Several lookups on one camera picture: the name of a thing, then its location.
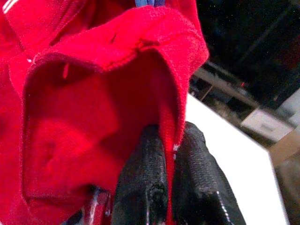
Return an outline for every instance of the white surface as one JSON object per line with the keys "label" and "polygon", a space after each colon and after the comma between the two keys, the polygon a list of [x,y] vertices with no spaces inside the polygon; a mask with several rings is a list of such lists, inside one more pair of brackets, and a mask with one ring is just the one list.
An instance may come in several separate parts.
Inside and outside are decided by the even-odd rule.
{"label": "white surface", "polygon": [[268,152],[191,95],[186,121],[204,133],[247,225],[288,225]]}
{"label": "white surface", "polygon": [[294,130],[293,127],[261,109],[251,112],[241,125],[276,142]]}

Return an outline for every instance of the red shirt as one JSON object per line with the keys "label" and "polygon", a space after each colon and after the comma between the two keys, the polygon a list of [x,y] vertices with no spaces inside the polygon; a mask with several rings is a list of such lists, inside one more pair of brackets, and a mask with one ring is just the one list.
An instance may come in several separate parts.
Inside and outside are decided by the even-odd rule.
{"label": "red shirt", "polygon": [[3,225],[59,224],[89,204],[91,185],[113,195],[148,124],[160,126],[171,196],[188,80],[208,50],[195,1],[125,2],[10,0],[3,8]]}

